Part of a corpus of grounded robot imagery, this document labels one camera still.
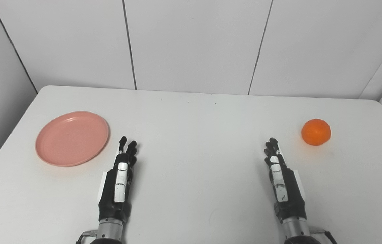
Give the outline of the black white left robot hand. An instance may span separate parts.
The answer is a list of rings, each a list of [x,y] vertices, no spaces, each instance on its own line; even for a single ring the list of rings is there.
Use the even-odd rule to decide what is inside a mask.
[[[127,221],[132,210],[129,202],[130,186],[133,180],[133,167],[137,162],[137,142],[130,142],[127,137],[119,141],[118,152],[113,168],[106,173],[102,194],[98,203],[99,218],[115,218]]]

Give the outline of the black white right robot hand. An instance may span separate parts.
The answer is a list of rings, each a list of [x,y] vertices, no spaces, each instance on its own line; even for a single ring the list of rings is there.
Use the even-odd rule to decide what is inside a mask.
[[[283,157],[279,142],[270,138],[265,143],[265,163],[269,168],[269,179],[276,197],[274,211],[280,222],[287,218],[307,219],[305,199],[301,194],[295,172]]]

